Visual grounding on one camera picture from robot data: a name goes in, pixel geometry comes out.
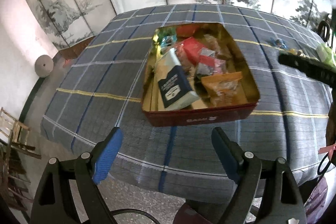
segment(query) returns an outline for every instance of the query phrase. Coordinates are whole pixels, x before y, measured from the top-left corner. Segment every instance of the pink ribbon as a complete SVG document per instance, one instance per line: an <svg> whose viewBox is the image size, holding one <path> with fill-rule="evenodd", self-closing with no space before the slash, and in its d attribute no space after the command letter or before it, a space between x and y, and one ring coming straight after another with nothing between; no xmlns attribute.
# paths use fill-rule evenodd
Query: pink ribbon
<svg viewBox="0 0 336 224"><path fill-rule="evenodd" d="M319 154L328 153L328 159L329 159L329 161L331 161L334 150L336 150L336 144L320 148Z"/></svg>

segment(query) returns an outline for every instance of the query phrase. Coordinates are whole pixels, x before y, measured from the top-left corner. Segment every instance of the red tin box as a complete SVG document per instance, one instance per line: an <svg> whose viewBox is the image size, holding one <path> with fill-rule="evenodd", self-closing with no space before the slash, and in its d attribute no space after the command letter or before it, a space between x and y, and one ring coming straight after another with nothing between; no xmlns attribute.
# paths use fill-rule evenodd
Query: red tin box
<svg viewBox="0 0 336 224"><path fill-rule="evenodd" d="M232 55L232 58L226 60L228 72L241 71L243 78L237 87L237 95L234 104L231 106L211 107L204 100L198 100L191 107L165 111L157 79L153 73L153 68L159 55L156 50L152 49L148 56L142 97L142 110L149 122L155 127L166 127L246 119L258 104L260 94L243 54L223 25L219 23L176 25L176 32L180 41L194 36L198 41L202 42L204 34L216 37L219 46L221 48L227 47Z"/></svg>

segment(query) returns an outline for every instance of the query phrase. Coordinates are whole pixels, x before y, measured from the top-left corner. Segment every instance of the table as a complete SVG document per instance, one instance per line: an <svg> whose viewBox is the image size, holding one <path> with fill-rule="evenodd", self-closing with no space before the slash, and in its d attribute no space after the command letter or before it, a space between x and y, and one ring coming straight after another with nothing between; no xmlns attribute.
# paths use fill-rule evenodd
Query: table
<svg viewBox="0 0 336 224"><path fill-rule="evenodd" d="M141 110L142 80L156 28L184 22L220 22L244 54L260 91L245 120L188 127L152 127ZM268 160L285 157L299 184L314 178L325 145L330 88L280 65L279 49L318 58L322 42L284 18L230 5L167 5L117 15L82 52L57 89L41 132L75 155L90 151L114 126L124 132L111 176L183 198L227 202L235 190L211 145L221 126L243 150Z"/></svg>

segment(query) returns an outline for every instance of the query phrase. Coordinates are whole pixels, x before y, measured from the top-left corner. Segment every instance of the silver bolt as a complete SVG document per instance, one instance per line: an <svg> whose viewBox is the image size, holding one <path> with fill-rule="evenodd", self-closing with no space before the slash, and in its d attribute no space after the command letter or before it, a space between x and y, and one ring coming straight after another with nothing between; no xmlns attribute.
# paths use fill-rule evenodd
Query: silver bolt
<svg viewBox="0 0 336 224"><path fill-rule="evenodd" d="M278 158L278 163L280 163L280 164L285 164L285 163L286 163L286 160L285 160L283 157L279 157L279 158Z"/></svg>
<svg viewBox="0 0 336 224"><path fill-rule="evenodd" d="M81 155L81 158L82 159L88 159L90 157L90 153L89 152L84 152L82 155Z"/></svg>
<svg viewBox="0 0 336 224"><path fill-rule="evenodd" d="M253 153L250 152L250 151L245 152L244 155L245 155L246 158L249 158L249 159L252 159L254 157Z"/></svg>
<svg viewBox="0 0 336 224"><path fill-rule="evenodd" d="M56 161L57 161L56 158L51 158L51 159L49 160L49 163L50 163L50 164L54 164L54 163L56 163Z"/></svg>

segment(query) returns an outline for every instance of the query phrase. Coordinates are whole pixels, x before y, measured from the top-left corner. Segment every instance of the white wall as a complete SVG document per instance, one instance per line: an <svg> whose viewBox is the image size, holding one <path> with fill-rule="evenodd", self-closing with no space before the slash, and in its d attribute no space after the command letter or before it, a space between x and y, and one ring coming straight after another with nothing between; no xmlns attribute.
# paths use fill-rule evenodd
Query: white wall
<svg viewBox="0 0 336 224"><path fill-rule="evenodd" d="M36 59L56 53L26 0L0 0L0 107L19 118L38 79Z"/></svg>

